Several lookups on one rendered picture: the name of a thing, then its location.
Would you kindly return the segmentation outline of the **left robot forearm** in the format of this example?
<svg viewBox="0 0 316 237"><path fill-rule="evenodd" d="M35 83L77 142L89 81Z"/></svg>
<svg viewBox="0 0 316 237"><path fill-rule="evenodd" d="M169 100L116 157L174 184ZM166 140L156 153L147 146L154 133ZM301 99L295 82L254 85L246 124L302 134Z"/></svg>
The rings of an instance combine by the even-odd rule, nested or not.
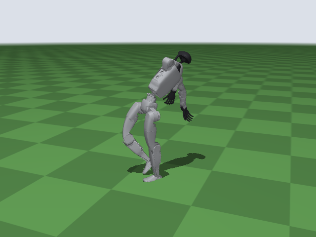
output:
<svg viewBox="0 0 316 237"><path fill-rule="evenodd" d="M181 68L180 68L180 74L181 74L181 76L182 76L182 73L183 73L183 66L181 65ZM179 85L179 82L174 86L174 88L172 89L172 91L177 91L178 85Z"/></svg>

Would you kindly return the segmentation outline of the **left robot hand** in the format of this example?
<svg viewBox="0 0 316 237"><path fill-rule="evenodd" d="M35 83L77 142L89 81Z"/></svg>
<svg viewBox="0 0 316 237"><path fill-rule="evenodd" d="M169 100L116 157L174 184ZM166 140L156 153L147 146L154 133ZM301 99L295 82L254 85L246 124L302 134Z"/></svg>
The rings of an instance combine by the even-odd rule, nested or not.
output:
<svg viewBox="0 0 316 237"><path fill-rule="evenodd" d="M174 99L175 99L175 93L176 93L176 91L170 91L170 93L165 97L165 98L163 98L163 100L164 99L166 99L166 98L168 98L167 99L167 101L166 102L164 102L164 103L166 103L167 105L169 104L173 104L174 103ZM168 103L167 103L168 102Z"/></svg>

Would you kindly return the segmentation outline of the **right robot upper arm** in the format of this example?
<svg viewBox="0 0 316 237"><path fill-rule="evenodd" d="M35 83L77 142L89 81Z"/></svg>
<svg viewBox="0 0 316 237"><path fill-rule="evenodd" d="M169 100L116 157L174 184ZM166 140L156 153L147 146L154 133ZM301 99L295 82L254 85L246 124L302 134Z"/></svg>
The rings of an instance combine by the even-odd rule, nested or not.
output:
<svg viewBox="0 0 316 237"><path fill-rule="evenodd" d="M184 87L182 81L183 81L183 77L181 77L181 79L180 79L180 81L179 81L179 85L178 85L179 91L178 91L178 94L183 98L183 97L185 97L187 94L186 94L186 89L185 89L185 87Z"/></svg>

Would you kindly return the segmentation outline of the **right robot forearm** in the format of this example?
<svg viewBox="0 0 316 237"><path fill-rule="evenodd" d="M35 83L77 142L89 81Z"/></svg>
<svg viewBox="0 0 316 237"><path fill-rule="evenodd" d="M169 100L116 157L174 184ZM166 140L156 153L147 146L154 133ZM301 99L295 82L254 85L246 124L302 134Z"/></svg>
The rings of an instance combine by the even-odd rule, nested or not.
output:
<svg viewBox="0 0 316 237"><path fill-rule="evenodd" d="M186 106L186 96L183 98L181 96L179 96L179 98L180 98L180 106L182 106L183 109L185 109L187 107Z"/></svg>

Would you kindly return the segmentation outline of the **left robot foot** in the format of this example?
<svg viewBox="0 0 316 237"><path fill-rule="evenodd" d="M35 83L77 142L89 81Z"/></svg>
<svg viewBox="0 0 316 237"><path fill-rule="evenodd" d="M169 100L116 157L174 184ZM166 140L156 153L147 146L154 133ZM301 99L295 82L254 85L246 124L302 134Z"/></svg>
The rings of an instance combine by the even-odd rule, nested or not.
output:
<svg viewBox="0 0 316 237"><path fill-rule="evenodd" d="M152 181L155 181L155 180L160 179L160 178L162 178L161 175L159 175L159 177L156 177L155 175L152 175L150 177L144 178L143 181L144 182L152 182Z"/></svg>

